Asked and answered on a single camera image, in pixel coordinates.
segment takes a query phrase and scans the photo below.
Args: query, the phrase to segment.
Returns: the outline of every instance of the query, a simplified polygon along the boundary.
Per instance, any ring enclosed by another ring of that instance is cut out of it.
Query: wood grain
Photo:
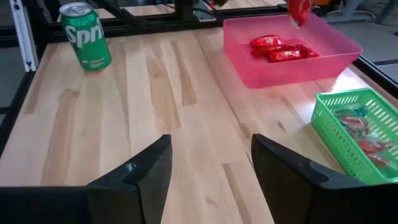
[[[84,185],[168,133],[163,224],[273,223],[252,169],[253,133],[342,172],[310,124],[315,94],[371,86],[398,105],[353,66],[338,78],[248,89],[223,51],[222,29],[112,38],[109,49],[112,64],[86,73],[69,43],[49,45],[0,158],[0,185]]]

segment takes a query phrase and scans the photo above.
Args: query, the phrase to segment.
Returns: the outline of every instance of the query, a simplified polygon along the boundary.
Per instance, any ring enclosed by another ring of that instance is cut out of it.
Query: red object
[[[281,52],[271,52],[269,58],[273,62],[284,62],[288,60],[297,60],[303,58],[299,50],[285,50]]]
[[[303,44],[290,44],[292,48],[298,49],[303,58],[319,57],[318,52],[312,50],[309,46]]]
[[[312,0],[289,1],[287,13],[291,16],[295,25],[302,26],[308,20],[308,14],[312,7]]]
[[[371,142],[367,140],[359,140],[357,141],[358,146],[366,153],[366,154],[372,154],[375,152],[382,152],[385,147],[379,145],[376,142]]]
[[[250,45],[254,48],[270,47],[270,46],[282,45],[282,41],[277,35],[265,35],[252,40],[250,42]]]
[[[341,122],[354,132],[363,131],[365,134],[369,134],[369,122],[364,118],[342,116]]]
[[[336,78],[362,52],[358,44],[315,14],[308,15],[307,23],[308,26],[297,32],[289,22],[289,15],[225,19],[224,51],[242,82],[249,88],[264,88]],[[252,48],[249,43],[263,34],[278,35],[283,42],[290,40],[289,43],[303,43],[316,47],[314,50],[319,50],[320,56],[278,63],[266,59],[259,60],[251,55]]]
[[[367,156],[377,166],[386,166],[389,163],[389,161],[386,158],[380,156],[377,153],[367,154]]]
[[[285,45],[276,45],[276,46],[270,46],[270,47],[258,47],[258,48],[254,48],[251,51],[251,54],[253,56],[265,56],[271,52],[278,52],[278,51],[284,50],[284,48],[285,48]]]

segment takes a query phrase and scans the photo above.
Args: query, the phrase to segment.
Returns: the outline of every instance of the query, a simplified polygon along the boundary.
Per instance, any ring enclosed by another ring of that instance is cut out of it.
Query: red candy wrapper
[[[288,60],[297,60],[303,58],[298,50],[286,50],[281,52],[271,52],[269,58],[273,62],[284,62]]]
[[[250,45],[254,48],[263,48],[282,45],[282,41],[277,35],[265,35],[252,40]]]
[[[303,58],[319,57],[319,54],[313,51],[309,46],[303,44],[290,44],[291,48],[298,49]]]
[[[292,18],[295,26],[302,26],[308,19],[312,8],[312,0],[290,0],[287,13]]]
[[[366,154],[382,152],[384,150],[384,146],[378,144],[377,142],[372,142],[372,141],[367,141],[367,140],[359,140],[359,141],[357,141],[357,143],[358,143],[358,146]]]
[[[278,52],[284,49],[284,45],[270,46],[270,47],[259,47],[251,51],[253,56],[265,56],[271,52]]]
[[[377,153],[367,154],[367,156],[374,163],[374,165],[377,165],[377,166],[381,166],[381,167],[382,166],[387,166],[390,163],[389,160],[387,160],[386,158],[380,156]]]
[[[353,116],[342,116],[340,123],[347,129],[354,132],[363,132],[369,134],[369,122],[364,118],[357,118]]]

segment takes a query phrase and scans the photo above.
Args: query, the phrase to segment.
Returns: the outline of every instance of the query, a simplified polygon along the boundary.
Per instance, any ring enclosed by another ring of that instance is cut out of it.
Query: wrapped candy
[[[250,46],[253,48],[271,47],[278,45],[282,45],[282,41],[280,40],[280,37],[278,37],[277,35],[265,35],[262,37],[255,38],[250,42]]]
[[[355,136],[360,137],[369,134],[369,122],[364,118],[354,116],[340,117],[340,123],[346,128],[355,133]]]
[[[395,162],[390,161],[378,153],[367,154],[367,157],[373,162],[374,165],[378,167],[389,168],[394,171],[398,171],[398,165]]]
[[[303,58],[319,57],[318,52],[312,50],[309,46],[304,45],[304,44],[293,43],[293,44],[289,44],[288,47],[290,47],[291,49],[297,49],[298,51],[300,51],[300,55]]]
[[[382,152],[384,150],[390,149],[394,147],[395,143],[392,141],[389,142],[380,142],[380,141],[369,141],[366,139],[357,140],[358,146],[367,154]]]
[[[286,50],[282,52],[271,52],[269,58],[273,62],[284,62],[303,58],[298,50]]]
[[[251,54],[253,56],[265,56],[268,55],[271,52],[277,52],[282,50],[283,45],[276,45],[276,46],[270,46],[270,47],[261,47],[261,48],[255,48],[252,49]]]
[[[340,106],[335,112],[335,116],[357,116],[366,117],[368,115],[368,110],[365,106],[359,104],[353,105],[343,105]]]

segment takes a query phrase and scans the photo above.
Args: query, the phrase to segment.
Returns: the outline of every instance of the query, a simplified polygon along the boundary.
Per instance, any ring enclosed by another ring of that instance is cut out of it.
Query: sprite logo
[[[73,26],[66,26],[65,32],[67,33],[68,39],[71,43],[76,44],[77,48],[80,49],[87,43],[93,43],[97,40],[101,40],[104,36],[104,30],[102,29],[100,19],[97,18],[96,25],[90,30],[78,30]]]

